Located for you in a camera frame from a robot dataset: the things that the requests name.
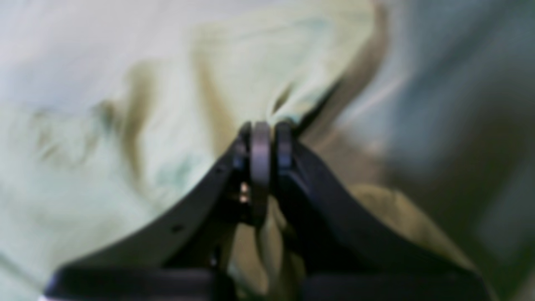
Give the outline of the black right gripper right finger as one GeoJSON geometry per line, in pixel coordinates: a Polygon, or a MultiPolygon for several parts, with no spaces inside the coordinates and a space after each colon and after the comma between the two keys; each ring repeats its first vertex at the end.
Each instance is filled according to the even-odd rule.
{"type": "Polygon", "coordinates": [[[326,164],[275,126],[274,195],[296,232],[306,278],[300,301],[490,301],[475,272],[390,230],[326,164]]]}

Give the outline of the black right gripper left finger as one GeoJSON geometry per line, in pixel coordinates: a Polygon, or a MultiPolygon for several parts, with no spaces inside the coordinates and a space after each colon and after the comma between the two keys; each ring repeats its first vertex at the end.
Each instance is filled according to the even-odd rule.
{"type": "Polygon", "coordinates": [[[134,234],[63,265],[44,301],[235,301],[226,268],[236,227],[268,209],[270,127],[247,122],[177,204],[134,234]]]}

